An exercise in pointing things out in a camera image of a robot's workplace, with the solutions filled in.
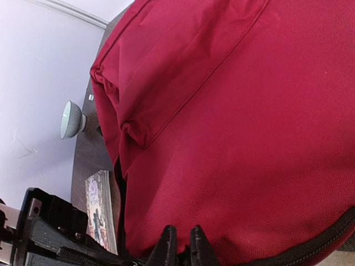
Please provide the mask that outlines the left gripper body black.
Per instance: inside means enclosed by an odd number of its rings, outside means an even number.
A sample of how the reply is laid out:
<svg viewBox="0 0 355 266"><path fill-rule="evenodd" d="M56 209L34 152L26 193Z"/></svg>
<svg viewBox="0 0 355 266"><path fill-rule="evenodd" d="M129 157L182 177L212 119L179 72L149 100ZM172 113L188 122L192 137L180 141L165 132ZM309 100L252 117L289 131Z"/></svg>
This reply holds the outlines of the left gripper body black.
<svg viewBox="0 0 355 266"><path fill-rule="evenodd" d="M17 220L11 265L138 265L87 235L88 216L71 203L29 188Z"/></svg>

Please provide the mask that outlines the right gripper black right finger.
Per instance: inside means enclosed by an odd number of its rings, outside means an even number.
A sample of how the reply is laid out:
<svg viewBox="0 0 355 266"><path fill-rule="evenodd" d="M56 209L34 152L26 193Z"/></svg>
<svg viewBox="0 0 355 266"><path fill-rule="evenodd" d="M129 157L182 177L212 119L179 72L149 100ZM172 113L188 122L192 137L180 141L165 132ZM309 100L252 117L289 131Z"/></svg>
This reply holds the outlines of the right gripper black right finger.
<svg viewBox="0 0 355 266"><path fill-rule="evenodd" d="M221 265L211 243L200 225L190 231L191 265L218 266Z"/></svg>

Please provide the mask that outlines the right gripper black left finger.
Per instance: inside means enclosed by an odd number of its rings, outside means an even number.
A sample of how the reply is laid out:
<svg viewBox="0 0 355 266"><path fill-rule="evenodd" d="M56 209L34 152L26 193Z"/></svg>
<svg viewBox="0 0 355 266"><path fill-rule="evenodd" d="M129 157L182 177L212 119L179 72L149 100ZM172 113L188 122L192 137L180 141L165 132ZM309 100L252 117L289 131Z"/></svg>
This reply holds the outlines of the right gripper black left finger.
<svg viewBox="0 0 355 266"><path fill-rule="evenodd" d="M177 233L174 226L166 226L148 257L146 266L173 266L178 264Z"/></svg>

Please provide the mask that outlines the red backpack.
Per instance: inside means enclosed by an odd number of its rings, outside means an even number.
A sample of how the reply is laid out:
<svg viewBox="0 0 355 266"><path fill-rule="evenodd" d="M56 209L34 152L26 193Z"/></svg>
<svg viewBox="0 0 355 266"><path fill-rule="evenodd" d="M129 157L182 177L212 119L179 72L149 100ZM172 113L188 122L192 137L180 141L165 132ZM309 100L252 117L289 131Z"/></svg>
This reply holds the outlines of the red backpack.
<svg viewBox="0 0 355 266"><path fill-rule="evenodd" d="M315 265L354 238L354 2L135 1L90 71L120 247Z"/></svg>

